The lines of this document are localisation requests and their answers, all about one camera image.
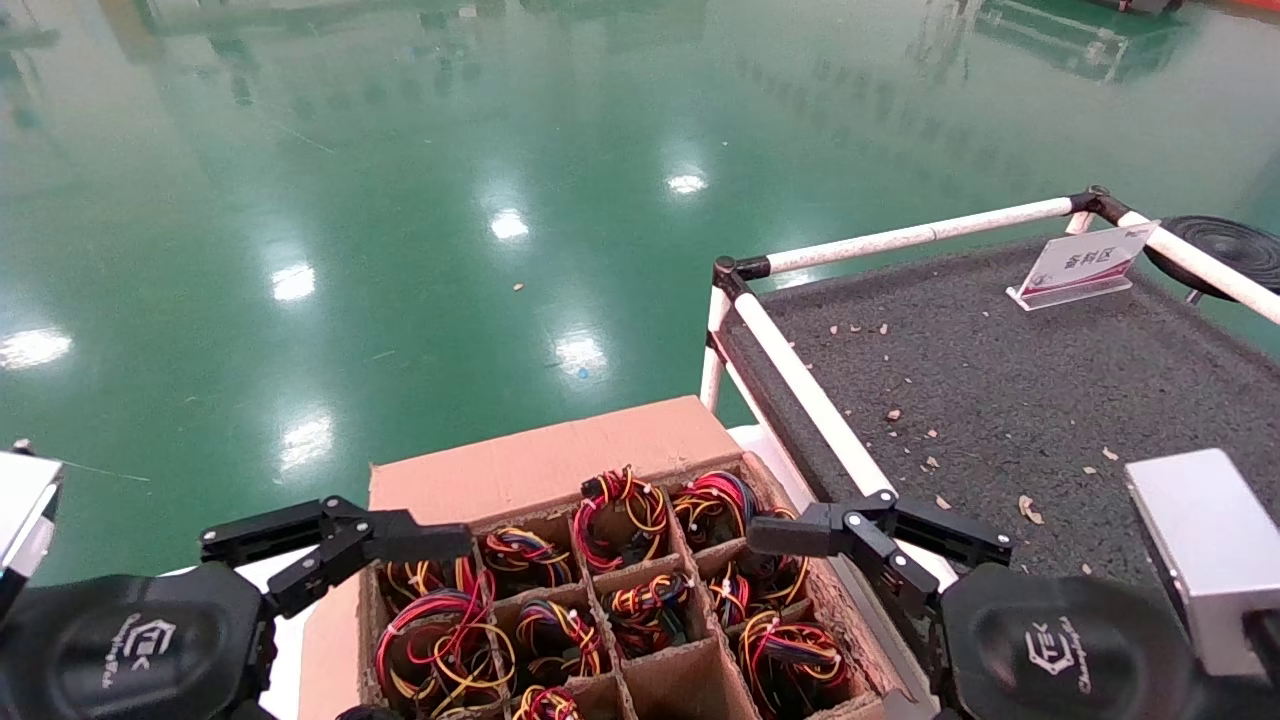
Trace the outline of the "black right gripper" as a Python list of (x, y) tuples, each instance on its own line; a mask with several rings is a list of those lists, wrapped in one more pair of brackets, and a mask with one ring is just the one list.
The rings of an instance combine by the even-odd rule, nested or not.
[[(980, 566), (942, 593), (901, 541), (966, 568), (1002, 566)], [(764, 555), (845, 556), (909, 618), (940, 607), (947, 657), (940, 691), (956, 717), (1233, 716), (1229, 684), (1201, 667), (1155, 592), (1012, 571), (1004, 568), (1011, 537), (983, 521), (883, 489), (810, 503), (796, 519), (755, 516), (748, 546)]]

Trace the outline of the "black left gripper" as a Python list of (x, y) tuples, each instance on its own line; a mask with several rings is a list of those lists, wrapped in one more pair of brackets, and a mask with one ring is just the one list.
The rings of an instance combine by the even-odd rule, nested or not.
[[(465, 523), (422, 525), (406, 509), (330, 496), (210, 527), (200, 559), (211, 564), (182, 574), (23, 591), (3, 620), (1, 715), (262, 719), (273, 614), (297, 616), (374, 562), (466, 557), (472, 539)], [(307, 553), (271, 577), (264, 596), (229, 569), (297, 550)], [(357, 705), (335, 720), (401, 716)]]

